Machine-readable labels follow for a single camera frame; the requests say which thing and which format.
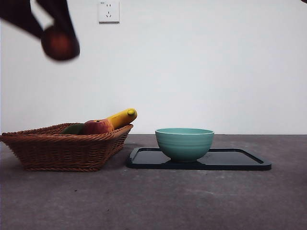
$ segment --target green fruit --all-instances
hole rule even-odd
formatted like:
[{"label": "green fruit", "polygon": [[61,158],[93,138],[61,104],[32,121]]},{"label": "green fruit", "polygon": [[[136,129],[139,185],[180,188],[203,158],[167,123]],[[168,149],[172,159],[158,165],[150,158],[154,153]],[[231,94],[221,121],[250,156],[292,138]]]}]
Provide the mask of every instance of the green fruit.
[{"label": "green fruit", "polygon": [[78,123],[71,126],[66,127],[63,129],[61,134],[75,134],[78,135],[81,133],[82,129],[84,127],[84,123]]}]

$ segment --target rectangular tray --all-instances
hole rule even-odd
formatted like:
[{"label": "rectangular tray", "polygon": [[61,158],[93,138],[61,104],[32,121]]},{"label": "rectangular tray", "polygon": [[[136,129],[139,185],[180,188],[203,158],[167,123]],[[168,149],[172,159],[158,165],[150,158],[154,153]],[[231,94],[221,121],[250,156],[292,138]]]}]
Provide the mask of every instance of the rectangular tray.
[{"label": "rectangular tray", "polygon": [[270,170],[272,163],[242,149],[210,149],[195,162],[171,161],[159,148],[135,148],[126,166],[134,169]]}]

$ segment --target outlet faceplate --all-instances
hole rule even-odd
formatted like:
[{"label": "outlet faceplate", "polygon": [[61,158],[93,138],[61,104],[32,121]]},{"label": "outlet faceplate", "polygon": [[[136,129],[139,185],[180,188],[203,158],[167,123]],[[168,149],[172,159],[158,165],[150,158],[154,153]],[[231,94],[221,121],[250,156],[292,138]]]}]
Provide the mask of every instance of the outlet faceplate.
[{"label": "outlet faceplate", "polygon": [[98,21],[100,24],[119,23],[119,1],[101,1],[98,4]]}]

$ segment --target woven basket rim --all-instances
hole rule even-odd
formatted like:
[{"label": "woven basket rim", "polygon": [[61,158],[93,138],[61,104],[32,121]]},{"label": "woven basket rim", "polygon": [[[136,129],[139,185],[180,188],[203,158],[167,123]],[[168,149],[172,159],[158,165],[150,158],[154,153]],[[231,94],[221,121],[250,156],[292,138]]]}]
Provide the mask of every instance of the woven basket rim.
[{"label": "woven basket rim", "polygon": [[119,132],[123,132],[126,130],[130,130],[133,128],[132,124],[128,124],[124,127],[115,129],[114,131],[103,133],[103,134],[92,134],[92,135],[75,135],[75,134],[31,134],[31,132],[36,132],[38,130],[48,130],[50,128],[55,128],[58,126],[64,126],[64,125],[71,125],[71,124],[78,124],[78,123],[63,123],[63,124],[58,124],[58,125],[53,125],[49,127],[43,127],[43,128],[37,128],[37,129],[30,129],[30,130],[24,130],[24,131],[18,131],[18,132],[8,132],[8,133],[2,133],[0,136],[0,141],[3,141],[4,138],[57,138],[57,139],[74,139],[74,140],[82,140],[82,139],[103,139],[107,138],[109,136],[113,136],[115,134],[118,134]]}]

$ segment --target apple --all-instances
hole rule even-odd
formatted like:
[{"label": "apple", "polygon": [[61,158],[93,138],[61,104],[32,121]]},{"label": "apple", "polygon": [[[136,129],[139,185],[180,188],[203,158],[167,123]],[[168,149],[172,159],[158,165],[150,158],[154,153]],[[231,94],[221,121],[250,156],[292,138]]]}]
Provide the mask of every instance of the apple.
[{"label": "apple", "polygon": [[80,54],[76,36],[68,34],[56,25],[43,32],[41,45],[46,55],[57,61],[69,60]]},{"label": "apple", "polygon": [[108,119],[90,120],[84,123],[83,135],[102,134],[114,131],[112,123]]}]

